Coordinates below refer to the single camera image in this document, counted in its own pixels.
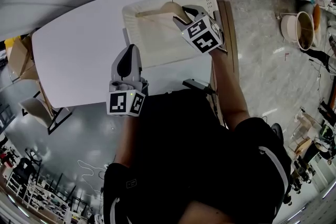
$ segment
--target gray floor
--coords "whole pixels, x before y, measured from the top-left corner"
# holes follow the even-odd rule
[[[327,98],[332,81],[321,68],[318,72],[301,53],[297,45],[284,42],[280,21],[275,13],[295,12],[296,0],[230,0],[235,20],[240,85],[251,115],[262,116],[269,111],[267,122],[279,122],[289,138],[295,125],[293,118],[300,106],[318,117],[317,107],[321,98]],[[323,31],[326,17],[323,14]],[[0,76],[0,86],[8,85],[8,70]],[[17,118],[7,128],[6,134],[23,154],[26,147],[34,148],[43,158],[44,174],[57,178],[64,174],[60,186],[69,192],[77,185],[76,195],[99,208],[99,194],[84,182],[82,174],[90,174],[77,161],[94,167],[103,167],[113,161],[121,132],[122,118],[106,115],[104,103],[72,108],[73,115],[52,135],[30,115],[22,117],[17,103],[37,92],[33,81],[20,81],[1,94],[3,103],[9,103]],[[98,177],[84,176],[93,189],[100,190],[103,181]]]
[[[330,95],[332,79],[320,61],[311,63],[298,45],[284,41],[280,31],[280,13],[297,13],[297,0],[230,0],[238,44],[240,86],[252,116],[267,115],[267,123],[278,122],[286,142],[298,123],[294,122],[300,107],[318,121],[318,105]],[[321,41],[316,50],[333,55],[326,42],[328,17],[322,11]]]

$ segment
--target chair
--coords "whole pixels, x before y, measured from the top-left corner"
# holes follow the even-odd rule
[[[53,110],[54,115],[50,115],[47,104],[36,98],[39,94],[40,92],[38,91],[32,98],[20,102],[19,105],[22,107],[23,116],[27,114],[32,115],[40,124],[47,128],[48,134],[50,135],[59,125],[69,118],[72,113],[70,112],[60,122],[56,122],[56,118],[60,115],[63,108],[60,108],[58,111]]]
[[[36,164],[39,167],[41,166],[42,159],[37,156],[34,150],[31,148],[25,148],[25,152],[32,164]]]
[[[31,174],[36,174],[36,170],[29,159],[21,158],[19,164],[13,169],[13,173],[16,175],[15,180],[24,185],[28,183]]]

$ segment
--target plastic basket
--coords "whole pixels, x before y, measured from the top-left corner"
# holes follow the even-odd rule
[[[136,18],[136,13],[159,9],[172,0],[142,0],[122,9],[124,23],[132,44],[140,50],[142,67],[163,65],[181,61],[201,53],[192,48],[181,36],[181,31],[173,22],[173,13]],[[213,17],[218,10],[216,0],[173,0],[184,5],[203,6]]]

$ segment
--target black shirt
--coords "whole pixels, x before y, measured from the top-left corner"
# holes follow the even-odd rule
[[[192,200],[237,223],[272,222],[284,181],[259,147],[276,155],[287,179],[290,159],[262,119],[245,120],[230,132],[202,94],[183,90],[146,97],[140,124],[134,165],[112,164],[106,172],[105,223],[116,197],[117,223],[126,215],[133,224],[177,223]]]

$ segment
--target white table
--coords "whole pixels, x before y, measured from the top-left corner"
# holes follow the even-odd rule
[[[106,101],[111,65],[125,48],[123,6],[139,0],[96,0],[50,22],[33,34],[37,72],[55,108]],[[144,69],[149,94],[184,89],[188,78],[209,82],[211,58]]]

